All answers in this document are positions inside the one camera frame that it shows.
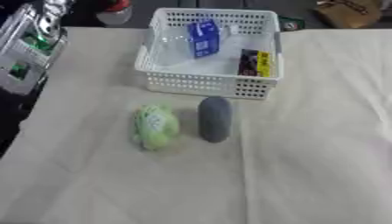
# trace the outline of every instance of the white tablecloth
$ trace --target white tablecloth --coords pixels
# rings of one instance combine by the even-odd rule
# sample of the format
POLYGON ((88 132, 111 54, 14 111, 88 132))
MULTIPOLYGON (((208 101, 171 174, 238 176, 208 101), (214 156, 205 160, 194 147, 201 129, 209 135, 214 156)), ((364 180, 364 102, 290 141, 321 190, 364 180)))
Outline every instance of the white tablecloth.
POLYGON ((286 77, 233 100, 223 143, 197 136, 202 97, 151 93, 133 71, 142 30, 71 29, 71 45, 0 161, 0 221, 392 223, 392 31, 283 35, 286 77), (130 141, 130 114, 172 105, 168 150, 130 141))

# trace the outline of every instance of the gray cylinder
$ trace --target gray cylinder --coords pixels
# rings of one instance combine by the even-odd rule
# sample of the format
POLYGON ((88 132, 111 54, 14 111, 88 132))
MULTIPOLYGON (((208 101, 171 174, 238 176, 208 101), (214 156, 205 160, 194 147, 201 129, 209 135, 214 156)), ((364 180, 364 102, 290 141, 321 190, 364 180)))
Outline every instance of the gray cylinder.
POLYGON ((230 135, 230 102, 222 97, 208 97, 199 105, 199 134, 210 143, 219 143, 230 135))

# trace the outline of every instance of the basket handle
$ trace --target basket handle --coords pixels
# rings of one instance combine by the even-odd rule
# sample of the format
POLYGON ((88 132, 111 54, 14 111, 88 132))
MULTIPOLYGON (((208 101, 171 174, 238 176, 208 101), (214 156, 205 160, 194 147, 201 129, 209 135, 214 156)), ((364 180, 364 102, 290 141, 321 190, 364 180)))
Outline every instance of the basket handle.
POLYGON ((284 56, 282 54, 282 42, 280 39, 280 32, 276 31, 274 34, 275 50, 276 50, 276 69, 277 77, 282 79, 284 77, 284 56))

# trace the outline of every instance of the basket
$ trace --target basket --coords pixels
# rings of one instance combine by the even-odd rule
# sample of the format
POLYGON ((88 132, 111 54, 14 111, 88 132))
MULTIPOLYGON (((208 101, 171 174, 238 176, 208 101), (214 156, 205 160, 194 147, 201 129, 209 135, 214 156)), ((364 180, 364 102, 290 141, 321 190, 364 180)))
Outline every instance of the basket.
POLYGON ((138 52, 135 69, 147 74, 147 88, 151 91, 262 100, 284 76, 279 32, 277 14, 273 11, 158 9, 138 52), (211 18, 219 27, 238 27, 238 35, 225 44, 227 49, 221 49, 216 56, 195 59, 194 64, 182 68, 163 69, 158 65, 158 55, 165 56, 165 52, 158 50, 160 33, 211 18), (270 77, 237 75, 242 49, 269 52, 270 77))

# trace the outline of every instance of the green plush toy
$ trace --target green plush toy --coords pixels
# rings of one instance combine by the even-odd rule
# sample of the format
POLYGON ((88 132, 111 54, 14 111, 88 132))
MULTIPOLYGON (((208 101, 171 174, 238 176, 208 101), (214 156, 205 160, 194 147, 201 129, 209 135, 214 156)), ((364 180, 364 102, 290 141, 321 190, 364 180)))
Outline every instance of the green plush toy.
POLYGON ((166 106, 142 106, 135 113, 135 140, 149 151, 169 144, 179 133, 179 119, 166 106))

